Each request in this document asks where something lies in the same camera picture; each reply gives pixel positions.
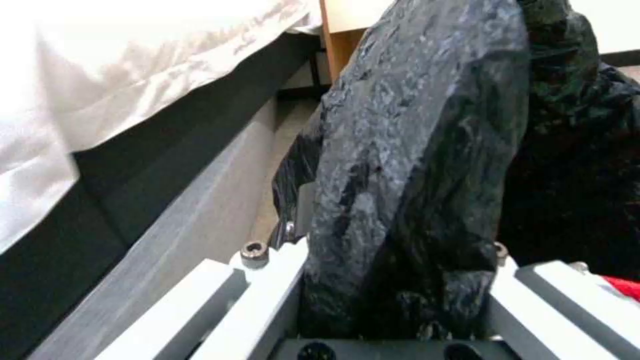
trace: gray fabric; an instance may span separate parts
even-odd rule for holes
[[[201,260],[227,262],[255,220],[274,126],[269,101],[30,359],[93,359]]]

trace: white sheet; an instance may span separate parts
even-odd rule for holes
[[[77,179],[70,152],[148,119],[289,29],[313,31],[319,18],[317,0],[31,6],[0,15],[0,254]]]

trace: red object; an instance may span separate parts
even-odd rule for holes
[[[640,282],[634,282],[629,280],[617,279],[615,277],[603,276],[611,286],[620,291],[624,296],[635,299],[640,302]]]

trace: floor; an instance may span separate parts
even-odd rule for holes
[[[640,81],[640,66],[621,69],[626,75]],[[271,230],[278,222],[278,215],[273,207],[271,179],[280,161],[289,150],[289,146],[302,129],[307,119],[316,109],[317,101],[281,102],[278,104],[278,129],[271,153],[271,164],[264,181],[262,200],[250,240],[267,241]]]

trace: wooden cabinet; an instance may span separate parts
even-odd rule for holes
[[[393,0],[320,0],[331,80],[335,81],[358,46]]]

